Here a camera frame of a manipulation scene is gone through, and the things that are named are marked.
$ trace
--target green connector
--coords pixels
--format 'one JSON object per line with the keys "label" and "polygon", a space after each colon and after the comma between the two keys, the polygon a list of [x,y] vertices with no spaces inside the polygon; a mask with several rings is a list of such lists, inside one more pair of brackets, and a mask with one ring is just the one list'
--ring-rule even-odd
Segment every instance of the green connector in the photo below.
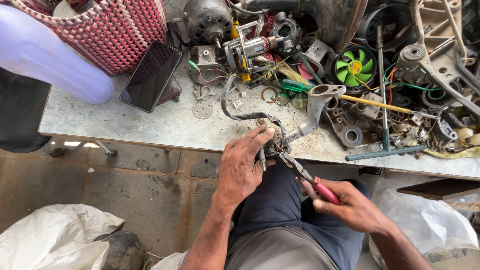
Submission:
{"label": "green connector", "polygon": [[308,92],[312,88],[312,86],[308,86],[304,83],[290,79],[283,79],[280,84],[283,89],[293,90],[296,92]]}
{"label": "green connector", "polygon": [[198,69],[197,64],[195,64],[195,63],[192,62],[191,60],[188,60],[188,64],[190,65],[191,68],[193,68],[193,69]]}

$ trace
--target metal disc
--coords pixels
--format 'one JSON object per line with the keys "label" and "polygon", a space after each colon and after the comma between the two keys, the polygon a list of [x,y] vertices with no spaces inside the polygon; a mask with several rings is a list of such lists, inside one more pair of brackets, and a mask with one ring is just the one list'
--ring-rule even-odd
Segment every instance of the metal disc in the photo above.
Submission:
{"label": "metal disc", "polygon": [[199,100],[193,105],[192,112],[197,118],[205,119],[212,115],[213,106],[207,100]]}

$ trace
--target green fan blade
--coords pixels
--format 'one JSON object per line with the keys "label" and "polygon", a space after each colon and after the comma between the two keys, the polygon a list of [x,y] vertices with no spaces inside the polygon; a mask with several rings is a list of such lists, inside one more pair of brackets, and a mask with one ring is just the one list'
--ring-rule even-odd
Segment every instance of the green fan blade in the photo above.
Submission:
{"label": "green fan blade", "polygon": [[341,70],[339,72],[336,73],[336,76],[337,78],[341,81],[341,82],[345,82],[345,77],[347,76],[348,74],[348,69],[344,69],[344,70]]}
{"label": "green fan blade", "polygon": [[362,73],[355,74],[355,77],[361,80],[362,82],[366,82],[368,79],[370,79],[371,76],[372,76],[371,74],[362,74]]}
{"label": "green fan blade", "polygon": [[339,59],[337,62],[336,62],[336,68],[339,69],[341,67],[344,67],[344,66],[348,66],[348,63]]}
{"label": "green fan blade", "polygon": [[373,66],[373,59],[370,59],[370,61],[368,61],[368,63],[366,63],[362,68],[361,68],[361,73],[366,73],[366,72],[369,72],[370,70],[372,70],[372,66]]}
{"label": "green fan blade", "polygon": [[359,54],[360,54],[360,59],[359,59],[359,61],[360,61],[360,63],[363,64],[363,61],[365,61],[365,52],[362,51],[362,50],[359,50]]}
{"label": "green fan blade", "polygon": [[360,84],[353,77],[353,75],[351,73],[349,73],[347,75],[347,77],[345,78],[345,85],[347,85],[347,86],[359,86]]}
{"label": "green fan blade", "polygon": [[348,58],[352,59],[352,61],[355,60],[355,57],[353,57],[353,52],[350,51],[350,50],[344,52],[343,55],[345,55],[345,56],[347,56]]}

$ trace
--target stone floor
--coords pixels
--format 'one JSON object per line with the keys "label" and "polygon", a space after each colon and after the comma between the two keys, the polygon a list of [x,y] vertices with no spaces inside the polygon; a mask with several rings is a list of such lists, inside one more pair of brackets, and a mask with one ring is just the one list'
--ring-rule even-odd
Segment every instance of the stone floor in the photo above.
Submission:
{"label": "stone floor", "polygon": [[[126,220],[123,230],[141,238],[158,256],[189,249],[216,189],[219,154],[106,143],[115,158],[89,141],[56,137],[52,148],[68,149],[52,158],[42,151],[13,154],[0,150],[0,233],[34,210],[52,204],[83,203]],[[353,178],[372,190],[377,176],[354,167],[309,165],[327,179]],[[421,177],[390,173],[389,177]],[[480,252],[452,250],[425,257],[440,269],[477,269]],[[356,270],[380,269],[370,252]]]}

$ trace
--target smartphone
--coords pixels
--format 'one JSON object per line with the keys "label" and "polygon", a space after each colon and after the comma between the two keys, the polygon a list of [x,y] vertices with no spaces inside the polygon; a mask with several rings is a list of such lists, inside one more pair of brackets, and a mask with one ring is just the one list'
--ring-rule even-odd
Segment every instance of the smartphone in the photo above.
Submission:
{"label": "smartphone", "polygon": [[120,100],[137,109],[153,112],[180,60],[181,51],[159,41],[152,42],[123,89]]}

